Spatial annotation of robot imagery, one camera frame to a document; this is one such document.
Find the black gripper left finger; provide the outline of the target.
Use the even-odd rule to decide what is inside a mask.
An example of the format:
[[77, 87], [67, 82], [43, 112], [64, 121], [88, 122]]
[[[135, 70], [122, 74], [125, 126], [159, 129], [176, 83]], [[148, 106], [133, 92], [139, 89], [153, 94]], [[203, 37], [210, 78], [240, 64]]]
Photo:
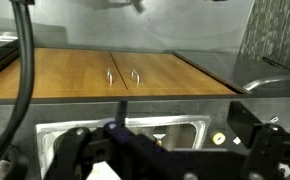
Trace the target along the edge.
[[95, 155], [86, 150], [91, 131], [86, 127], [67, 130], [59, 142], [44, 180], [86, 180]]

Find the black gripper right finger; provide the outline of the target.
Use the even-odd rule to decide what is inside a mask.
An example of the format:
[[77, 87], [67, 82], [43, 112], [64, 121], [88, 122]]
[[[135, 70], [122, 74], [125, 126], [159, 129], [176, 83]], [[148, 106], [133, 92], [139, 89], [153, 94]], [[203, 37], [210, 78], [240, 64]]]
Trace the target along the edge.
[[284, 133], [281, 127], [273, 124], [261, 128], [243, 164], [241, 180], [284, 180], [279, 172]]

